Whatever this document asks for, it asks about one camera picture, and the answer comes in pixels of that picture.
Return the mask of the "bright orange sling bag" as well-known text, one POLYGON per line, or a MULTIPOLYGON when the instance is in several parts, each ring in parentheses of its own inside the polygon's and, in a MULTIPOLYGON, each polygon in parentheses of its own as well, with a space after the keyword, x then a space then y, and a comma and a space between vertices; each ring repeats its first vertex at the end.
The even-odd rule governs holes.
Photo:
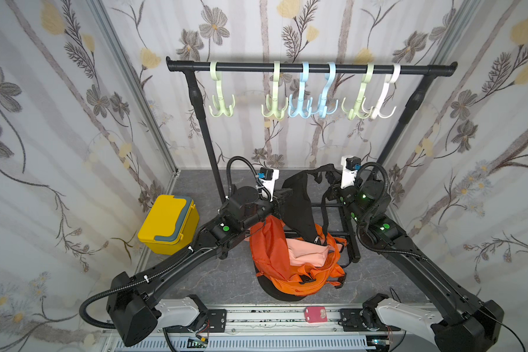
MULTIPOLYGON (((317 231, 323 229, 319 224, 316 224, 315 227, 317 231)), ((318 245, 329 245, 333 249, 325 264, 322 267, 309 264, 290 266, 291 277, 288 281, 271 280, 278 290, 295 296, 311 296, 318 293, 325 285, 331 285, 335 288, 343 286, 346 272, 339 264, 339 260, 342 250, 347 246, 347 240, 334 237, 330 233, 322 237, 322 240, 324 242, 318 245)))

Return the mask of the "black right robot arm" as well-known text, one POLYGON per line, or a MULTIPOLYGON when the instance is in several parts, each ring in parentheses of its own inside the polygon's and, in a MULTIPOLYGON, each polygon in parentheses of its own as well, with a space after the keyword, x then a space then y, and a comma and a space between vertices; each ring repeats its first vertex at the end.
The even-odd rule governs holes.
POLYGON ((504 310, 493 300, 481 301, 450 278, 386 214, 374 216, 369 207, 383 196, 383 191, 371 196, 338 185, 325 195, 355 222, 358 242, 396 265, 437 310, 431 313, 379 296, 373 310, 380 322, 421 337, 440 351, 488 351, 498 341, 504 310))

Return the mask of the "pink sling bag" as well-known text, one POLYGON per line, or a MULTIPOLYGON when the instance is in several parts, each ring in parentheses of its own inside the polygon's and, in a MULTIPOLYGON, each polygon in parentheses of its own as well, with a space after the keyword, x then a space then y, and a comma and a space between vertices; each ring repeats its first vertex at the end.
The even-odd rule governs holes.
POLYGON ((294 238, 286 240, 288 256, 291 266, 312 265, 322 267, 330 252, 331 246, 321 246, 294 238))

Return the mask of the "dark orange backpack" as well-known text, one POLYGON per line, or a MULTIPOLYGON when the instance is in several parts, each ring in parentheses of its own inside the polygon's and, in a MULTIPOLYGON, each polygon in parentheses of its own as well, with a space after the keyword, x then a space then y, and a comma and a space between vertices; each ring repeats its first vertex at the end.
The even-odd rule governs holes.
POLYGON ((249 246, 258 277, 288 281, 291 277, 283 222, 268 216, 250 229, 249 246))

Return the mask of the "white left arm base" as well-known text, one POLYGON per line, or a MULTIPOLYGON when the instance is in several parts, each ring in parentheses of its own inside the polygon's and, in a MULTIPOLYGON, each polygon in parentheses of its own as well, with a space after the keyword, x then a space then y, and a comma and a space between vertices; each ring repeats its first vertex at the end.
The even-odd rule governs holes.
POLYGON ((162 299, 155 309, 161 313, 157 320, 157 329, 171 326, 196 326, 199 319, 207 312, 207 307, 196 295, 183 299, 162 299))

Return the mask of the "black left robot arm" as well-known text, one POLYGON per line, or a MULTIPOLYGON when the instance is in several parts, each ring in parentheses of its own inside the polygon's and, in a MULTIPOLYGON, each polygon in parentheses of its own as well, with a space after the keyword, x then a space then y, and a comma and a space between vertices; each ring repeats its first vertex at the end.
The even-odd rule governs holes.
POLYGON ((222 259, 268 216, 281 216, 292 194, 292 189, 280 189, 271 199, 263 199, 257 189, 241 187, 189 246, 132 277, 118 274, 111 281, 117 293, 109 295, 106 310, 124 345, 135 346, 157 329, 163 313, 156 305, 177 281, 209 259, 222 259))

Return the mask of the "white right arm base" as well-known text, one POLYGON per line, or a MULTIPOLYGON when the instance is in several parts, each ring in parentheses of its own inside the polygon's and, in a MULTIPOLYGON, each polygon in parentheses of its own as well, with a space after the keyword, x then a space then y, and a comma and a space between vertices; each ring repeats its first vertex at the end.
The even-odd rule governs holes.
POLYGON ((438 311, 400 303, 383 293, 378 293, 366 300, 362 307, 372 311, 382 324, 395 326, 436 344, 432 325, 443 321, 438 311))

